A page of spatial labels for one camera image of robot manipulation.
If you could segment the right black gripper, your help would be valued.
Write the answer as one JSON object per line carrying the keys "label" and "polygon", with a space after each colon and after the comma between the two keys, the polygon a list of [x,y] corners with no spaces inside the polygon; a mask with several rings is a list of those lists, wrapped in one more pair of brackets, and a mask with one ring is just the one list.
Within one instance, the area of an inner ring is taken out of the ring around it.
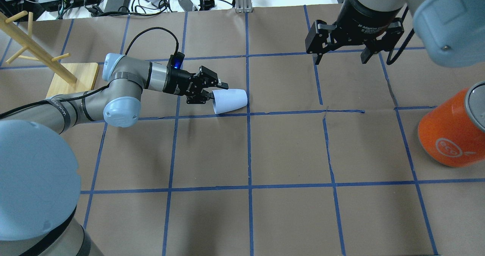
{"label": "right black gripper", "polygon": [[404,33],[402,19],[397,17],[403,0],[345,0],[333,24],[317,19],[305,37],[305,52],[319,65],[323,54],[343,46],[365,45],[362,64],[375,53],[390,52]]}

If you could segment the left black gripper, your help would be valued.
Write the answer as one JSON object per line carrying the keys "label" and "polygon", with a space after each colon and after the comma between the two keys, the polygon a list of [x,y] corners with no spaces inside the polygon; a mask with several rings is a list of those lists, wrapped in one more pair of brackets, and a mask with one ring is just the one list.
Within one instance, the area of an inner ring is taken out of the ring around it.
{"label": "left black gripper", "polygon": [[184,54],[181,52],[170,56],[163,93],[186,96],[187,104],[206,104],[210,99],[215,99],[213,92],[206,91],[206,88],[229,89],[228,83],[221,82],[217,73],[205,66],[200,66],[197,73],[183,70],[183,60]]}

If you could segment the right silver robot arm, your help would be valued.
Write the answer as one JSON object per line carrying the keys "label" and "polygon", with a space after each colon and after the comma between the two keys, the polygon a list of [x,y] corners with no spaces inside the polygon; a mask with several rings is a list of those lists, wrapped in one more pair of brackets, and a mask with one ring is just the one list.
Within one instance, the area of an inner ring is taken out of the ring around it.
{"label": "right silver robot arm", "polygon": [[[413,28],[392,52],[405,32],[404,17],[411,14]],[[364,45],[361,62],[385,51],[393,64],[417,35],[431,60],[448,68],[468,67],[484,61],[484,0],[344,0],[333,24],[312,23],[305,37],[305,52],[318,65],[327,52]]]}

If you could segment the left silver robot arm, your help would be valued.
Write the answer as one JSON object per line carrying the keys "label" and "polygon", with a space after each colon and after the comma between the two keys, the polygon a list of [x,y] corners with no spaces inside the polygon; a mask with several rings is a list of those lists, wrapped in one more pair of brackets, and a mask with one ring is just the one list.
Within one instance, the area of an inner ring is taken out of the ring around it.
{"label": "left silver robot arm", "polygon": [[201,66],[184,71],[184,55],[166,65],[110,53],[98,90],[59,94],[1,114],[1,255],[101,256],[75,219],[81,179],[78,160],[61,134],[78,125],[105,121],[137,123],[144,90],[186,96],[189,104],[214,99],[207,88],[223,83]]}

